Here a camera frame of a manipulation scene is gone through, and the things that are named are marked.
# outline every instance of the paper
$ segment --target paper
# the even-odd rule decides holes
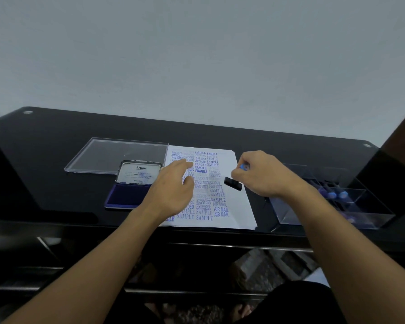
[[[238,191],[224,184],[225,176],[230,177],[237,166],[234,151],[169,146],[165,163],[183,158],[194,163],[183,177],[193,177],[193,197],[162,226],[255,229],[257,223],[244,188]]]

